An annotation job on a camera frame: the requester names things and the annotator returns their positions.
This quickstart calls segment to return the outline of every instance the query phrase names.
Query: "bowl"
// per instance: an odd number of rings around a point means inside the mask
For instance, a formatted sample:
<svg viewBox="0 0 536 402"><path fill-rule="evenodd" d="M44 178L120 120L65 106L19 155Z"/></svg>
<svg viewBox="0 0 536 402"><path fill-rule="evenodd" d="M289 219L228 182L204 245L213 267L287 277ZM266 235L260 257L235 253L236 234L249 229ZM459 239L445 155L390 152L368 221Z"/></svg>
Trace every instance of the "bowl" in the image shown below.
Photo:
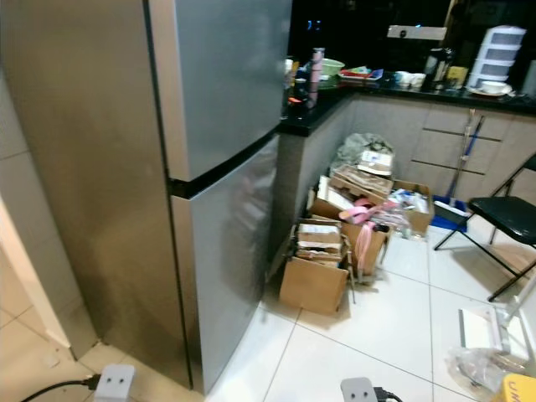
<svg viewBox="0 0 536 402"><path fill-rule="evenodd" d="M337 75L341 68L344 67L344 63L332 59L322 60L322 75Z"/></svg>
<svg viewBox="0 0 536 402"><path fill-rule="evenodd" d="M488 94L500 94L504 91L506 88L506 84L504 82L498 82L498 81L483 81L480 86L480 90L483 92L487 92Z"/></svg>

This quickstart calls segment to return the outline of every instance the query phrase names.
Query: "white wall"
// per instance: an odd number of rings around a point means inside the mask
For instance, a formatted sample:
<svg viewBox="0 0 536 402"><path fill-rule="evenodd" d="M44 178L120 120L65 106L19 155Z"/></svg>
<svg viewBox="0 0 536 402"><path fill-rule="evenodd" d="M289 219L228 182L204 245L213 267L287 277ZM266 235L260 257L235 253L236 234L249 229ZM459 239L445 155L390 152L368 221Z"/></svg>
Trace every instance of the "white wall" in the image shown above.
<svg viewBox="0 0 536 402"><path fill-rule="evenodd" d="M0 239L47 334L80 356L96 341L0 71Z"/></svg>

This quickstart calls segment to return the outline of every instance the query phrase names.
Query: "kitchen counter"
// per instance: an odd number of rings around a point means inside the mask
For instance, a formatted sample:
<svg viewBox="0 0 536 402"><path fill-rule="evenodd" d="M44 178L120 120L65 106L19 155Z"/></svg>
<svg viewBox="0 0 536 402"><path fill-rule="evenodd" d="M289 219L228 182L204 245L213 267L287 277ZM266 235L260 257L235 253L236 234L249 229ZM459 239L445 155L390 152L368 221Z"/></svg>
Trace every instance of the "kitchen counter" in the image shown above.
<svg viewBox="0 0 536 402"><path fill-rule="evenodd" d="M378 81L348 82L338 79L326 85L318 93L317 105L312 109L305 106L291 107L288 117L281 120L278 132L308 137L315 131L348 97L356 94L392 96L416 101L452 104L454 106L475 107L490 111L509 112L536 116L536 100L527 97L474 95L462 90L425 90L404 89L394 80L383 78Z"/></svg>

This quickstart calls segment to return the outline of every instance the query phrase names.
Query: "refrigerator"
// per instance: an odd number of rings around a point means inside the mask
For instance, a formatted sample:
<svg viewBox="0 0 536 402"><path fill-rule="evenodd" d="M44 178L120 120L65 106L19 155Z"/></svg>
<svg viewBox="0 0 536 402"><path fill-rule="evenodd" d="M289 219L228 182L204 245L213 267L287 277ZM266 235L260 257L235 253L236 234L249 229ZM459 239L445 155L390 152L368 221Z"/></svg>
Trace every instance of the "refrigerator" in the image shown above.
<svg viewBox="0 0 536 402"><path fill-rule="evenodd" d="M262 293L290 14L2 1L2 68L97 333L205 394Z"/></svg>

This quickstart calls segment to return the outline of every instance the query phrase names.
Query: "chair leg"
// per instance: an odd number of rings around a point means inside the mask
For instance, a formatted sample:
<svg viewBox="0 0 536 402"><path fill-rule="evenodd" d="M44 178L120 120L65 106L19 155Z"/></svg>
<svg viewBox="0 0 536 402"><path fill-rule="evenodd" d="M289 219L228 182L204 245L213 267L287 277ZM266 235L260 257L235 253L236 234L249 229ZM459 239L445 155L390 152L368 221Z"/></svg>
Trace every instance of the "chair leg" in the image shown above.
<svg viewBox="0 0 536 402"><path fill-rule="evenodd" d="M530 270L534 268L536 265L536 260L533 261L532 264L527 266L524 270L522 270L519 274L517 274L514 278L512 278L510 281L506 282L504 285L502 285L495 293L493 293L491 296L488 297L489 302L493 302L498 296L500 296L504 291L506 291L510 286L512 286L514 283L519 281L521 278L523 278Z"/></svg>
<svg viewBox="0 0 536 402"><path fill-rule="evenodd" d="M440 241L437 245L435 245L434 247L434 250L435 251L438 251L438 249L447 241L450 239L450 237L452 237L453 234L455 234L455 232L457 232L458 230L460 230L468 221L470 218L473 217L474 214L470 214L469 216L467 216L464 220L462 220L454 230L452 230L447 236L445 236L445 238Z"/></svg>
<svg viewBox="0 0 536 402"><path fill-rule="evenodd" d="M493 241L495 240L495 234L496 233L497 233L497 227L493 226L492 237L489 238L489 242L488 242L489 245L493 244Z"/></svg>

